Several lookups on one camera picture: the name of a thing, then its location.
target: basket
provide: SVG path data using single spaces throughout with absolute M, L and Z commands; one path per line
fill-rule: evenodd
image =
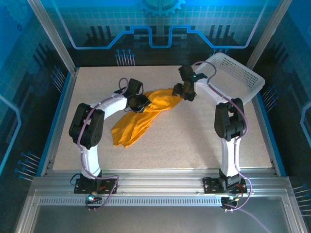
M 216 53 L 206 60 L 211 62 L 217 68 L 216 75 L 210 80 L 210 83 L 225 96 L 235 99 L 240 98 L 245 105 L 248 103 L 264 86 L 265 80 L 246 66 L 230 58 L 224 53 Z M 195 73 L 204 73 L 210 77 L 214 73 L 214 68 L 202 63 Z M 222 98 L 215 95 L 209 88 L 208 94 L 214 99 L 215 106 L 224 102 Z

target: white table surface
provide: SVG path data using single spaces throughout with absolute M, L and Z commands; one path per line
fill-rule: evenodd
M 69 136 L 69 127 L 78 104 L 91 104 L 110 96 L 122 77 L 144 83 L 145 91 L 172 88 L 181 83 L 179 66 L 82 67 L 79 70 L 68 114 L 61 135 L 53 170 L 79 170 L 80 153 Z M 249 134 L 241 141 L 241 167 L 271 167 L 252 102 L 244 106 Z M 135 144 L 114 147 L 111 128 L 126 114 L 115 113 L 104 122 L 99 143 L 102 169 L 139 168 L 220 168 L 220 138 L 214 130 L 215 112 L 197 96 L 193 102 L 181 101 L 172 110 L 162 112 Z

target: glass panel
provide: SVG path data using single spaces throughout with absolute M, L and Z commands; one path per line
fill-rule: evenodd
M 44 0 L 77 66 L 246 64 L 278 0 Z
M 281 198 L 251 198 L 243 210 L 269 232 L 291 232 Z M 33 232 L 268 232 L 245 212 L 225 213 L 220 207 L 107 206 L 99 212 L 88 212 L 83 206 L 41 206 Z
M 27 1 L 0 5 L 0 226 L 13 232 L 68 71 Z
M 285 171 L 303 215 L 310 215 L 311 185 L 311 2 L 293 0 L 254 71 Z M 310 216 L 306 216 L 311 226 Z

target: yellow cloth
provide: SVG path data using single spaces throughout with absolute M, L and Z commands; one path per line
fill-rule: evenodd
M 161 111 L 174 108 L 182 99 L 172 96 L 172 91 L 171 88 L 144 93 L 151 104 L 144 109 L 143 113 L 130 112 L 118 121 L 111 130 L 113 145 L 129 147 L 146 132 Z

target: blue glass wall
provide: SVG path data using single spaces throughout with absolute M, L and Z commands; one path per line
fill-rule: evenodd
M 68 71 L 27 1 L 0 1 L 0 33 L 0 232 L 13 232 Z
M 278 0 L 44 0 L 77 66 L 247 62 Z
M 311 2 L 293 0 L 255 67 L 263 103 L 290 176 L 311 177 Z

